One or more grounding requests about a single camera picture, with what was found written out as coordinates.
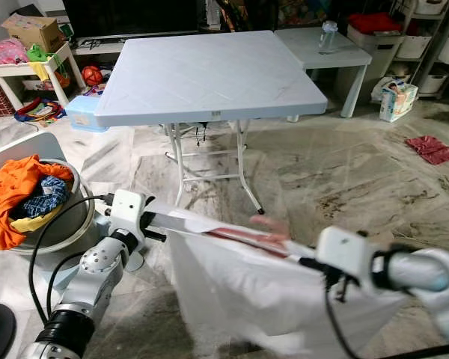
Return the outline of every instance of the red ball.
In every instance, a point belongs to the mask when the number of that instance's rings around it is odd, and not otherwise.
[[[82,70],[82,78],[88,86],[99,85],[103,81],[102,73],[96,66],[85,66]]]

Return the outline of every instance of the orange cloth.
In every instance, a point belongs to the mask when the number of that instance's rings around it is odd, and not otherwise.
[[[18,203],[33,192],[42,175],[50,175],[62,180],[72,180],[69,168],[57,164],[39,163],[38,155],[18,161],[6,161],[0,169],[0,249],[10,249],[20,245],[25,236],[10,226],[8,214]]]

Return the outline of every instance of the blue container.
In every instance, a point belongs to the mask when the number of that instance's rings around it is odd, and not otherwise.
[[[99,97],[77,96],[71,101],[65,111],[72,121],[74,129],[85,131],[104,132],[109,127],[100,127],[97,124],[94,112],[100,101]]]

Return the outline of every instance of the blue checkered cloth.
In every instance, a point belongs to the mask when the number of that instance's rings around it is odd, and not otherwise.
[[[65,181],[53,176],[44,176],[30,197],[16,206],[10,216],[13,219],[21,219],[45,215],[65,203],[69,196],[70,191]]]

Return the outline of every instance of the television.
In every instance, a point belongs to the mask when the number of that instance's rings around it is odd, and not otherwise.
[[[186,34],[198,30],[196,0],[63,0],[76,37]]]

